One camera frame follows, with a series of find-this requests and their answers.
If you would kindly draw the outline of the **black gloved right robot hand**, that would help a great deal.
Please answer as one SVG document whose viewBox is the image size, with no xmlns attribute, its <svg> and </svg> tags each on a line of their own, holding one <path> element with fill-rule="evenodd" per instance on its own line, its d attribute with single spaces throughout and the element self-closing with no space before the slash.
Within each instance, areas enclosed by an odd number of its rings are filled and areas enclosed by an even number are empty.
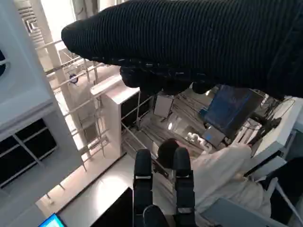
<svg viewBox="0 0 303 227">
<path fill-rule="evenodd" d="M 300 0 L 129 0 L 67 25 L 61 38 L 147 93 L 228 85 L 303 96 Z"/>
</svg>

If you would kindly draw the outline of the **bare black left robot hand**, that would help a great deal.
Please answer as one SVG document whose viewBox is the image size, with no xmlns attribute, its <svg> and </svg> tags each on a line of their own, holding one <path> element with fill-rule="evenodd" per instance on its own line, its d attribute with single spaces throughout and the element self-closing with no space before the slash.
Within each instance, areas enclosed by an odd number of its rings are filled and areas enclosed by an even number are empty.
<svg viewBox="0 0 303 227">
<path fill-rule="evenodd" d="M 136 153 L 133 179 L 133 226 L 168 227 L 169 223 L 160 208 L 153 205 L 152 158 L 148 149 Z M 185 148 L 174 154 L 176 212 L 172 215 L 176 227 L 195 227 L 194 176 Z"/>
</svg>

